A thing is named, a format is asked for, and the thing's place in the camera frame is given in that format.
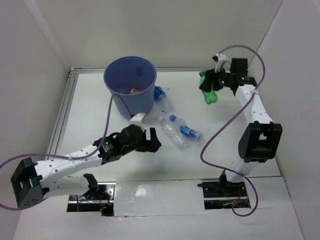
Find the clear crushed bottle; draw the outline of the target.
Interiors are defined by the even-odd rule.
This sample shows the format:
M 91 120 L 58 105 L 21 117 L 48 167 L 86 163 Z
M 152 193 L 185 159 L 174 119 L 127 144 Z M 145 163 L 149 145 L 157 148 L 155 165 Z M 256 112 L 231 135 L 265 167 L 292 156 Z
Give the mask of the clear crushed bottle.
M 117 92 L 118 92 L 119 94 L 127 94 L 126 89 L 124 89 L 124 88 L 122 88 L 122 87 L 118 88 L 118 89 L 117 89 Z

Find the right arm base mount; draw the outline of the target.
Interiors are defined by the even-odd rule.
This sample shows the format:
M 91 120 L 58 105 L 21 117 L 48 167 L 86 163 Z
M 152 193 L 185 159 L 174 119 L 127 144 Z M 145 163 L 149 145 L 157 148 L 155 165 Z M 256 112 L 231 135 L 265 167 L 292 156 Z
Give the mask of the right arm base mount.
M 234 204 L 235 208 L 250 208 L 245 183 L 229 183 L 225 175 L 219 179 L 204 180 L 197 186 L 202 189 L 204 198 L 204 208 L 206 210 L 231 209 Z

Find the clear bottle white cap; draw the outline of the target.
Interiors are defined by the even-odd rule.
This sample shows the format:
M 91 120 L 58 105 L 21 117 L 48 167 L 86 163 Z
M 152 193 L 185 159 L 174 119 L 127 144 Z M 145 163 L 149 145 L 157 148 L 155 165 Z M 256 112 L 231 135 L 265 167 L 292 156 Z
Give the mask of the clear bottle white cap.
M 157 121 L 160 123 L 165 135 L 179 150 L 183 151 L 189 146 L 182 134 L 178 132 L 163 116 L 159 116 Z

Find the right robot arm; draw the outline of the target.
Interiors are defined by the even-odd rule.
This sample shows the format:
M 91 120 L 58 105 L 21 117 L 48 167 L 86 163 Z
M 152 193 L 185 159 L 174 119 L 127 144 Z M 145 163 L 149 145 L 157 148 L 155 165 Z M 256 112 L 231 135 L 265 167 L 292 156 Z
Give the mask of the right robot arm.
M 215 68 L 199 74 L 199 89 L 203 94 L 212 94 L 229 88 L 244 109 L 247 123 L 238 143 L 240 159 L 231 163 L 232 171 L 224 170 L 219 177 L 220 194 L 230 196 L 256 166 L 275 157 L 283 128 L 266 112 L 258 93 L 258 84 L 254 77 L 248 76 L 246 58 L 232 58 L 229 71 L 224 69 L 224 64 L 228 62 L 224 54 L 216 54 L 213 60 Z

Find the clear bottle blue cap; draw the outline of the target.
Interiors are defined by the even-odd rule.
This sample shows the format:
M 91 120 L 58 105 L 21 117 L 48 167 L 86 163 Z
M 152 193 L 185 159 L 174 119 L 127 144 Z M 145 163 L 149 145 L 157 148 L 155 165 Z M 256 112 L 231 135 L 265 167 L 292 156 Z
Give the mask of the clear bottle blue cap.
M 175 115 L 170 115 L 169 120 L 176 126 L 179 132 L 195 143 L 201 143 L 204 139 L 203 134 L 200 131 L 194 130 L 187 126 L 186 122 Z

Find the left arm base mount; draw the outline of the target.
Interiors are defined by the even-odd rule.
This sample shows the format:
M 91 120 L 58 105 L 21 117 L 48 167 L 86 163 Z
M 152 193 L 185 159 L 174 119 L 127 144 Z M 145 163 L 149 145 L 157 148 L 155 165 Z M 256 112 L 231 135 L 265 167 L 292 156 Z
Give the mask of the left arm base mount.
M 69 195 L 66 212 L 97 212 L 105 217 L 113 217 L 116 182 L 99 182 L 98 185 L 98 192 L 89 199 L 84 196 Z

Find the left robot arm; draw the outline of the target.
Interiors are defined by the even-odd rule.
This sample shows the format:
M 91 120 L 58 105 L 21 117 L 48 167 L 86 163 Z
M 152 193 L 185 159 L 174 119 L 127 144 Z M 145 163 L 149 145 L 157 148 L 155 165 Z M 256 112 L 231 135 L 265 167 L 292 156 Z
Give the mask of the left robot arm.
M 100 186 L 91 173 L 76 176 L 75 173 L 119 160 L 131 153 L 155 153 L 161 147 L 155 128 L 146 131 L 135 124 L 94 141 L 89 146 L 63 158 L 32 161 L 22 159 L 11 176 L 11 184 L 17 208 L 25 210 L 42 200 L 64 195 L 77 195 L 92 200 Z

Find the orange juice bottle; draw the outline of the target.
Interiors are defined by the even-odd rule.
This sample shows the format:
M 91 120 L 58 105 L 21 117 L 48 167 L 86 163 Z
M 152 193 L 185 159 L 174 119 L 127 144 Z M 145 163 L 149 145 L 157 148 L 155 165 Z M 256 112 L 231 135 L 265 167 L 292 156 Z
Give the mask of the orange juice bottle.
M 138 90 L 138 89 L 136 89 L 136 88 L 132 88 L 131 90 L 130 90 L 130 94 L 138 94 L 140 91 Z

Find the green soda bottle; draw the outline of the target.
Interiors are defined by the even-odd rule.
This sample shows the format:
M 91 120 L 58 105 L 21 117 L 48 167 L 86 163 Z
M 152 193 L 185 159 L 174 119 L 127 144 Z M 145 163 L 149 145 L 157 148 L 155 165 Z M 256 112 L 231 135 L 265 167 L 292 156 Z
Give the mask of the green soda bottle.
M 205 71 L 202 71 L 199 73 L 200 76 L 200 81 L 199 81 L 199 86 L 201 86 L 204 81 L 205 81 Z M 216 92 L 214 90 L 210 91 L 210 92 L 206 92 L 206 91 L 201 91 L 203 96 L 204 96 L 204 100 L 206 102 L 207 105 L 216 103 L 218 101 L 218 96 L 216 94 Z

